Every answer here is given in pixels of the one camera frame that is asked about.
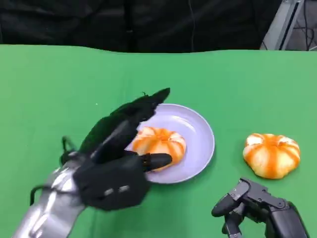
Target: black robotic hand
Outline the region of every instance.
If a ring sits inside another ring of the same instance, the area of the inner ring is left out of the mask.
[[[295,205],[272,196],[267,187],[241,178],[213,208],[214,217],[224,216],[222,233],[230,238],[241,238],[239,225],[244,217],[266,223],[266,238],[309,238]]]
[[[122,105],[97,122],[78,151],[64,146],[62,164],[83,161],[73,179],[85,205],[110,211],[143,201],[150,188],[145,172],[168,165],[172,158],[168,154],[139,156],[125,148],[137,135],[139,124],[155,114],[169,92],[166,88]]]

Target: green table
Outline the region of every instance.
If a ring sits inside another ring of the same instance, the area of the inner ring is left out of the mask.
[[[59,166],[60,138],[79,145],[120,104],[171,87],[168,103],[210,123],[216,152],[194,179],[155,185],[139,207],[87,209],[72,238],[223,238],[211,209],[245,176],[293,201],[314,230],[317,54],[218,51],[182,55],[118,54],[78,47],[0,46],[0,235],[10,237],[28,209],[32,186]],[[242,159],[252,132],[298,141],[302,162],[283,180],[256,177]],[[246,219],[247,238],[264,225]]]

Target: bread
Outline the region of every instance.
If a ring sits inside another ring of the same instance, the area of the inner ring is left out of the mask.
[[[146,126],[139,131],[132,143],[132,149],[139,155],[147,153],[167,153],[171,155],[172,163],[155,170],[161,171],[179,163],[183,159],[186,151],[186,142],[185,139],[175,131]]]
[[[297,168],[300,149],[286,136],[254,133],[246,140],[243,157],[256,175],[281,179]]]

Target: wire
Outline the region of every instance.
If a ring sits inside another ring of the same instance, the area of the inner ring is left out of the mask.
[[[306,16],[306,1],[304,0],[304,20],[305,20],[305,41],[306,41],[306,51],[309,51],[308,45],[308,28],[307,28],[307,16]]]
[[[40,189],[57,192],[58,194],[68,194],[68,195],[74,195],[74,196],[77,196],[77,195],[78,195],[78,193],[68,192],[68,191],[62,191],[62,190],[56,189],[56,188],[54,188],[54,187],[51,187],[51,186],[49,186],[49,185],[39,185],[39,186],[34,187],[34,188],[31,190],[31,193],[30,193],[30,206],[32,206],[32,205],[34,204],[34,201],[35,201],[35,193],[36,193],[38,190],[40,190]]]
[[[308,51],[313,51],[314,49],[317,49],[317,46],[310,48]]]
[[[189,10],[190,10],[190,15],[191,15],[192,21],[193,21],[193,30],[192,30],[192,37],[191,37],[191,50],[192,50],[192,52],[194,52],[195,51],[194,36],[195,36],[195,31],[196,31],[196,20],[195,20],[193,8],[192,8],[191,0],[188,0],[188,6],[189,6]]]
[[[301,26],[301,25],[299,24],[298,20],[296,20],[296,24],[297,24],[297,27],[294,27],[294,30],[299,29],[299,30],[301,30],[301,31],[306,35],[306,33],[305,33],[305,31],[304,31],[304,29],[306,29],[306,27]],[[310,37],[310,36],[307,36],[307,37],[311,40],[311,41],[309,42],[309,44],[308,44],[308,46],[309,46],[309,48],[310,48],[313,42],[315,43],[315,45],[317,45],[317,41],[316,41],[316,39],[315,39],[315,31],[314,31],[314,28],[307,27],[307,29],[311,31],[311,37]]]
[[[75,145],[73,144],[73,142],[71,142],[71,140],[67,136],[63,136],[61,138],[61,143],[63,145],[64,152],[68,151],[67,145],[70,147],[70,150],[73,150],[73,151],[76,150]]]

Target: plate rim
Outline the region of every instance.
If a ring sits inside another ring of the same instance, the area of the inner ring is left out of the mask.
[[[200,174],[206,167],[207,165],[210,163],[212,157],[213,157],[213,154],[214,154],[214,148],[215,148],[215,139],[214,139],[214,133],[213,133],[213,130],[211,128],[211,126],[209,125],[208,121],[202,116],[200,115],[197,111],[189,108],[189,107],[186,107],[186,106],[183,106],[183,105],[179,105],[179,104],[173,104],[173,103],[162,103],[160,104],[159,106],[175,106],[175,107],[180,107],[180,108],[184,108],[184,109],[187,109],[191,112],[193,112],[194,114],[198,115],[203,121],[204,123],[208,126],[209,128],[209,132],[211,134],[211,137],[213,139],[213,145],[212,145],[212,149],[211,149],[211,155],[209,157],[209,159],[206,161],[206,163],[204,164],[204,166],[202,166],[202,169],[201,170],[198,170],[196,173],[186,177],[186,178],[183,178],[183,179],[179,179],[177,181],[173,181],[173,182],[158,182],[158,181],[151,181],[149,179],[150,182],[152,183],[157,183],[157,184],[175,184],[175,183],[180,183],[180,182],[185,182],[187,180],[190,180],[192,179],[193,177],[197,176],[198,174]]]

